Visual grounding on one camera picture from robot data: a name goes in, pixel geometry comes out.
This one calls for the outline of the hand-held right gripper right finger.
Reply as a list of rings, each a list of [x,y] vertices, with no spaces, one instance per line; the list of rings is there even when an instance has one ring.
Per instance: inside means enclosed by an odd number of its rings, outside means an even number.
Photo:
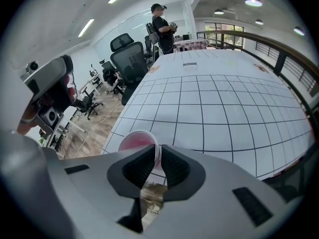
[[[240,166],[213,156],[163,145],[169,158],[184,160],[188,176],[169,187],[159,216],[147,227],[150,239],[268,239],[297,209],[277,190]]]

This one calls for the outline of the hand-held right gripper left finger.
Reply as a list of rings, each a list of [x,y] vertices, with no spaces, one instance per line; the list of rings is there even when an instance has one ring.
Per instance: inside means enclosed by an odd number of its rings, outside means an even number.
[[[153,239],[143,230],[141,189],[155,161],[155,147],[145,145],[105,155],[60,160],[44,149],[50,187],[67,219],[61,225],[73,239]]]

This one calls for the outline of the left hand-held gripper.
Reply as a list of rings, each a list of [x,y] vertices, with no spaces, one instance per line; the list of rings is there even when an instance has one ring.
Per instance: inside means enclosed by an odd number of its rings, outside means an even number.
[[[77,99],[73,62],[69,55],[57,57],[43,66],[27,64],[20,78],[32,92],[32,98],[20,120],[27,129],[40,127],[42,136],[57,128],[64,111]]]

